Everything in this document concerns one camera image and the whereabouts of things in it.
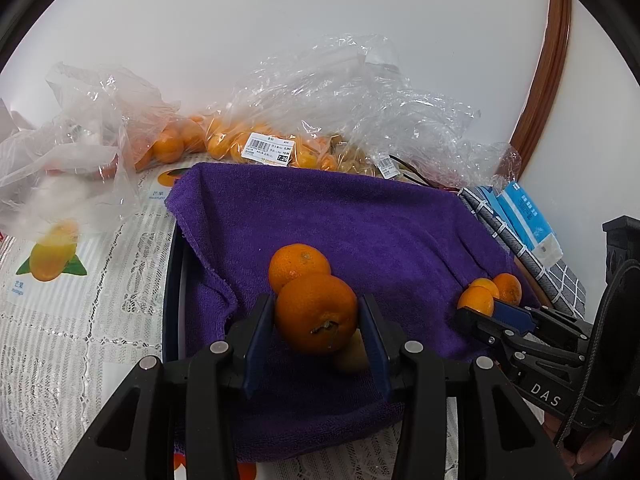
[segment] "wooden frame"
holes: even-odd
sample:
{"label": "wooden frame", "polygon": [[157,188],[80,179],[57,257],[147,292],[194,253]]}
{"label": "wooden frame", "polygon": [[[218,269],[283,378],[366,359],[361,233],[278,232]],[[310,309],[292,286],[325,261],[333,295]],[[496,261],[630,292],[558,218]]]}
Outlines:
{"label": "wooden frame", "polygon": [[510,141],[522,158],[517,177],[522,175],[538,145],[558,93],[569,43],[571,8],[572,0],[549,0],[540,60],[527,103]]}

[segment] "orange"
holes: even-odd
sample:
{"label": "orange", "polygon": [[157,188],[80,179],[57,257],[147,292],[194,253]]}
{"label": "orange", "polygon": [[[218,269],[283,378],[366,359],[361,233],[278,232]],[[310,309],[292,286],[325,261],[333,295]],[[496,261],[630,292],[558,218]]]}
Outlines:
{"label": "orange", "polygon": [[152,158],[154,158],[154,151],[152,148],[149,148],[146,150],[145,154],[140,157],[140,160],[136,162],[136,171],[144,170],[149,164],[151,164]]}
{"label": "orange", "polygon": [[312,155],[319,156],[320,152],[326,152],[326,147],[322,146],[320,139],[308,139],[302,141],[302,147],[304,150],[311,152]]}
{"label": "orange", "polygon": [[255,480],[257,469],[254,463],[238,462],[238,476],[240,480]]}
{"label": "orange", "polygon": [[174,453],[174,471],[178,469],[180,466],[187,467],[186,460],[184,459],[184,455],[181,453]]}
{"label": "orange", "polygon": [[519,306],[522,300],[522,286],[518,279],[508,272],[498,274],[494,283],[500,292],[500,301],[513,306]]}
{"label": "orange", "polygon": [[320,169],[323,171],[338,171],[338,163],[335,157],[327,153],[320,159]]}
{"label": "orange", "polygon": [[316,139],[316,144],[318,145],[318,148],[323,152],[326,152],[331,144],[331,137],[318,137]]}
{"label": "orange", "polygon": [[356,295],[330,274],[292,280],[276,300],[276,328],[291,348],[305,354],[329,354],[343,348],[357,322]]}
{"label": "orange", "polygon": [[318,249],[305,244],[279,248],[269,262],[269,285],[276,294],[291,280],[307,274],[331,274],[329,261]]}
{"label": "orange", "polygon": [[180,160],[184,153],[184,142],[173,128],[166,127],[153,145],[154,156],[163,164]]}
{"label": "orange", "polygon": [[238,134],[230,134],[227,131],[215,132],[207,143],[207,151],[209,152],[209,155],[216,160],[223,158],[229,151],[231,143],[237,136]]}
{"label": "orange", "polygon": [[308,150],[296,150],[293,156],[294,161],[291,165],[294,168],[305,168],[307,170],[314,170],[318,167],[318,158]]}
{"label": "orange", "polygon": [[188,153],[204,152],[204,130],[196,123],[190,120],[184,121],[180,130],[182,142],[184,142],[184,151]]}
{"label": "orange", "polygon": [[251,131],[257,134],[269,135],[271,133],[271,127],[268,124],[261,123],[251,128]]}
{"label": "orange", "polygon": [[154,158],[153,149],[142,137],[134,138],[131,141],[131,153],[134,160],[137,159],[134,164],[136,171],[144,170],[149,164],[151,164],[151,160]]}
{"label": "orange", "polygon": [[485,316],[494,314],[494,297],[484,286],[470,286],[458,300],[458,308],[468,306]]}
{"label": "orange", "polygon": [[229,155],[231,155],[231,158],[234,160],[234,162],[249,162],[249,159],[242,156],[242,150],[244,150],[244,147],[246,146],[246,142],[249,140],[250,135],[251,132],[243,132],[239,134],[231,144],[231,147],[229,148]]}
{"label": "orange", "polygon": [[209,116],[208,118],[206,118],[204,123],[209,123],[209,126],[207,126],[206,135],[207,140],[209,140],[211,136],[220,129],[220,126],[222,126],[222,117],[220,117],[219,115]]}
{"label": "orange", "polygon": [[489,278],[476,278],[469,284],[469,286],[484,286],[484,288],[488,290],[496,300],[500,299],[498,286]]}

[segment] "plastic bag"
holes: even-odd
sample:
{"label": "plastic bag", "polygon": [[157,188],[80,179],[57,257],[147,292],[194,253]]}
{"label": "plastic bag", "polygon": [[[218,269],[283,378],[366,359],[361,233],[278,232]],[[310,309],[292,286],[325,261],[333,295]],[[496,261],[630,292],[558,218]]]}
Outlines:
{"label": "plastic bag", "polygon": [[346,36],[268,58],[236,85],[229,105],[212,116],[207,151],[217,160],[276,164],[245,158],[242,152],[250,137],[266,143],[279,139],[291,148],[282,165],[337,171],[335,146],[370,113],[374,73],[366,68],[367,56],[389,60],[387,47],[381,36]]}
{"label": "plastic bag", "polygon": [[39,240],[61,225],[79,234],[114,230],[139,209],[141,146],[177,107],[120,67],[57,64],[48,82],[63,111],[0,142],[0,231]]}
{"label": "plastic bag", "polygon": [[78,108],[89,99],[104,102],[106,110],[122,117],[136,171],[205,151],[205,132],[197,122],[202,118],[178,116],[179,104],[165,103],[158,88],[126,68],[84,70],[57,63],[47,81],[63,109]]}
{"label": "plastic bag", "polygon": [[403,178],[411,167],[441,186],[502,188],[515,179],[520,158],[507,143],[464,139],[478,116],[443,95],[413,90],[387,38],[330,37],[269,57],[242,79],[207,125],[207,151],[255,163],[242,151],[256,132],[293,140],[290,166],[385,178]]}

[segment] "price label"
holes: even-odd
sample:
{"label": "price label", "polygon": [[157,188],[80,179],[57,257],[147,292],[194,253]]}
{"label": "price label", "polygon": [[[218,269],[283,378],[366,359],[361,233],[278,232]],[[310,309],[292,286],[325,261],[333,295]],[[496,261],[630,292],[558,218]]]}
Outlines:
{"label": "price label", "polygon": [[385,178],[393,178],[398,176],[400,172],[388,155],[382,155],[377,158],[376,166]]}
{"label": "price label", "polygon": [[286,166],[294,145],[293,140],[252,133],[241,155],[270,166]]}

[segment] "checkered cloth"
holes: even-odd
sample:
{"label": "checkered cloth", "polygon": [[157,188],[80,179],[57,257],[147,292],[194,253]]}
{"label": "checkered cloth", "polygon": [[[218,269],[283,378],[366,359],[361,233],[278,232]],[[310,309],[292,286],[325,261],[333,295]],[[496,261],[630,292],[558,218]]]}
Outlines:
{"label": "checkered cloth", "polygon": [[518,235],[504,222],[476,188],[463,188],[458,193],[462,203],[478,218],[506,251],[511,251],[536,279],[554,308],[570,316],[584,319],[586,293],[584,285],[576,278],[568,265],[559,260],[549,269],[529,251]]}

